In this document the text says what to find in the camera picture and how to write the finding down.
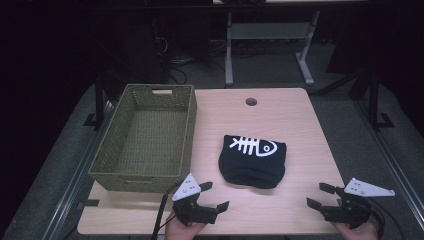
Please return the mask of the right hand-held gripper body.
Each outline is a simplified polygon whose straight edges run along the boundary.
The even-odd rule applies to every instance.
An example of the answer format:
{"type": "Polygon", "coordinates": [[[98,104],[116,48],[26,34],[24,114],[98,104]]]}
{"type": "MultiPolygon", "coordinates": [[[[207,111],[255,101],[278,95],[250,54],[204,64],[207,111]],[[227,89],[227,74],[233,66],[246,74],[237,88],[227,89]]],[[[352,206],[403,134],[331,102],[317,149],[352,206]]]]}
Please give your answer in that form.
{"type": "Polygon", "coordinates": [[[345,223],[351,229],[366,223],[373,216],[379,225],[385,223],[385,219],[376,210],[372,209],[368,201],[369,197],[393,197],[394,190],[385,189],[364,181],[352,178],[345,187],[336,188],[334,194],[339,196],[337,206],[321,205],[320,213],[326,221],[345,223]]]}

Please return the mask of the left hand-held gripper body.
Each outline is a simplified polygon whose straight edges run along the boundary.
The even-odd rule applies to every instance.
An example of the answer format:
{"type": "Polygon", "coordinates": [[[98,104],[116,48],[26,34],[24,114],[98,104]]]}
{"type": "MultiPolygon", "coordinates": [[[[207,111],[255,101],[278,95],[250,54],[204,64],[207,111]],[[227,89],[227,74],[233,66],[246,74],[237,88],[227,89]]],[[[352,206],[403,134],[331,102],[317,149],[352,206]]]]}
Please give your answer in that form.
{"type": "Polygon", "coordinates": [[[173,195],[173,211],[177,219],[184,225],[189,223],[215,223],[218,214],[217,209],[200,206],[197,203],[201,193],[200,184],[192,174],[188,174],[173,195]]]}

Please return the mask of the black fishbone print beanie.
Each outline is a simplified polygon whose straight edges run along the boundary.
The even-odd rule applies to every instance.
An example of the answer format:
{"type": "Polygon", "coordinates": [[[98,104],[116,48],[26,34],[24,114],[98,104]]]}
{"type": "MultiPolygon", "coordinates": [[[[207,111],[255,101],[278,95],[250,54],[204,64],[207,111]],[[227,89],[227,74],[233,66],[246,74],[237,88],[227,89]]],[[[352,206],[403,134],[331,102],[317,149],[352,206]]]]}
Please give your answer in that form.
{"type": "Polygon", "coordinates": [[[273,189],[284,177],[286,153],[285,143],[225,135],[218,166],[228,183],[273,189]]]}

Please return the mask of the green woven basket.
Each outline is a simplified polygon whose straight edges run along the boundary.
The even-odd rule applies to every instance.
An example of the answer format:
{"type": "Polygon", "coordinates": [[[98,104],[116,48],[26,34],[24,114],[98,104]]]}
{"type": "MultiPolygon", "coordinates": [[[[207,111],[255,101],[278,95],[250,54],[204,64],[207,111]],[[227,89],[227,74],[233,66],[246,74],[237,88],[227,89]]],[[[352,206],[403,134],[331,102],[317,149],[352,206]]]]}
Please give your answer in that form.
{"type": "Polygon", "coordinates": [[[190,172],[196,116],[191,85],[127,85],[89,175],[108,191],[166,191],[190,172]]]}

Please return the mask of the person's right hand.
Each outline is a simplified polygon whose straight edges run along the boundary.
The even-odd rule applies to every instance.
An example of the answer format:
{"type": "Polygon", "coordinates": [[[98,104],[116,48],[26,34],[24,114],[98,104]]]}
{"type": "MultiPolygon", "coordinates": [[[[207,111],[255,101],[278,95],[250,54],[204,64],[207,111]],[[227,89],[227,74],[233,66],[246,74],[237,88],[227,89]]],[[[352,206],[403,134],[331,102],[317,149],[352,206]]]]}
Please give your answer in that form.
{"type": "Polygon", "coordinates": [[[355,229],[350,229],[347,224],[332,222],[335,229],[345,240],[378,240],[377,228],[371,223],[363,223],[355,229]]]}

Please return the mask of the person's left hand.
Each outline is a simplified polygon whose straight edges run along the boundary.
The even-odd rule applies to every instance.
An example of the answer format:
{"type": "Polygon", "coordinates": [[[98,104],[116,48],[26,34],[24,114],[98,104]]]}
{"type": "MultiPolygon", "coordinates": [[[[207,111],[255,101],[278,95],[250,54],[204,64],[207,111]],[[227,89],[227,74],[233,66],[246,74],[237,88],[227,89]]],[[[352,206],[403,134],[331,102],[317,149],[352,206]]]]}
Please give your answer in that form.
{"type": "Polygon", "coordinates": [[[165,226],[165,240],[193,240],[205,227],[205,223],[184,225],[176,218],[175,213],[171,212],[165,226]]]}

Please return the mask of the black metal stand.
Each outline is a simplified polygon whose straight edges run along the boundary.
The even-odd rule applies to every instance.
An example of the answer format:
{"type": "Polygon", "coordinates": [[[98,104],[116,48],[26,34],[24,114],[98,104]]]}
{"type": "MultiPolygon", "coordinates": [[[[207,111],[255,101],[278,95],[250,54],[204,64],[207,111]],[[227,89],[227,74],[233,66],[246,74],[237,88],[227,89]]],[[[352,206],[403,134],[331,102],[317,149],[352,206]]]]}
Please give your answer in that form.
{"type": "Polygon", "coordinates": [[[84,122],[84,126],[92,126],[97,131],[104,121],[104,84],[101,76],[96,78],[95,90],[95,112],[90,113],[84,122]]]}
{"type": "Polygon", "coordinates": [[[375,72],[370,74],[369,99],[368,99],[368,121],[375,131],[381,128],[393,128],[394,124],[386,113],[378,112],[379,81],[375,72]]]}

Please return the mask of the aluminium floor rail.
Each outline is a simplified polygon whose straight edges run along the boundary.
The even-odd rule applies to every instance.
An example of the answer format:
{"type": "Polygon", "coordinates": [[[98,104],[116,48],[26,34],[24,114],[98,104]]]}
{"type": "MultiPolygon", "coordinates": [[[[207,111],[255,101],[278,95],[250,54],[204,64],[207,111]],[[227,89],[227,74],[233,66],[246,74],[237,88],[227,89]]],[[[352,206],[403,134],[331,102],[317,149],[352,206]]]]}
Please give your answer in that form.
{"type": "Polygon", "coordinates": [[[114,106],[110,101],[107,101],[105,106],[100,108],[100,111],[104,114],[104,120],[99,127],[96,127],[92,131],[88,145],[76,166],[76,170],[73,173],[70,182],[65,188],[64,193],[54,209],[53,216],[49,220],[47,228],[43,233],[42,240],[59,239],[60,231],[64,226],[69,212],[71,211],[71,207],[80,191],[83,181],[88,175],[88,168],[90,167],[95,152],[99,147],[101,138],[104,136],[106,129],[105,125],[110,120],[110,115],[114,111],[114,106]]]}
{"type": "Polygon", "coordinates": [[[419,194],[407,178],[406,173],[401,168],[392,148],[388,145],[386,139],[381,133],[382,129],[393,128],[393,122],[386,113],[378,113],[375,118],[376,123],[373,123],[368,117],[368,109],[363,102],[354,101],[353,105],[359,117],[364,122],[371,137],[374,139],[376,145],[381,151],[389,172],[391,173],[413,216],[420,227],[424,230],[424,201],[420,198],[419,194]]]}

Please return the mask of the white metal desk frame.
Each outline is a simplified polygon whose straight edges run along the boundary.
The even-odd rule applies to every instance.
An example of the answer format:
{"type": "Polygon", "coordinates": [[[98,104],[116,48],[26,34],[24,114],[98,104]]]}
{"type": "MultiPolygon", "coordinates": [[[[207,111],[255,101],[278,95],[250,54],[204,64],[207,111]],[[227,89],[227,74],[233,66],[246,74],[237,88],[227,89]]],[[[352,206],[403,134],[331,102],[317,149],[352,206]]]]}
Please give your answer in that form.
{"type": "Polygon", "coordinates": [[[296,53],[296,60],[307,86],[314,85],[306,57],[317,27],[320,11],[312,14],[309,22],[294,23],[234,23],[232,13],[227,14],[225,85],[232,86],[232,41],[233,40],[304,40],[304,47],[296,53]]]}

